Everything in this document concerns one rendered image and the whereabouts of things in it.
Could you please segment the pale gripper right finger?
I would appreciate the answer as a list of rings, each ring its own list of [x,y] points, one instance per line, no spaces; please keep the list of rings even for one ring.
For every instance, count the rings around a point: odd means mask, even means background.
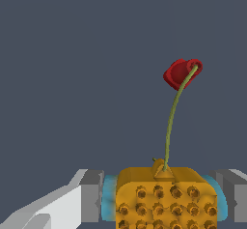
[[[226,196],[228,216],[234,222],[247,222],[247,174],[237,169],[218,169],[210,170],[209,175]]]

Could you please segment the yellow studded toy with red handle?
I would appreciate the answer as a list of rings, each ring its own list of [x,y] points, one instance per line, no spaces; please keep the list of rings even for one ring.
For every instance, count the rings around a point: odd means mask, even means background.
[[[218,183],[189,167],[171,167],[168,157],[151,167],[128,167],[104,178],[101,218],[116,229],[217,229],[228,217]]]

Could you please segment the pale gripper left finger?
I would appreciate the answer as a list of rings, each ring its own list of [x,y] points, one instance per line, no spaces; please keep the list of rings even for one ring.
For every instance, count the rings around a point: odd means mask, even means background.
[[[0,229],[77,229],[98,222],[104,171],[79,169],[71,181],[12,213]]]

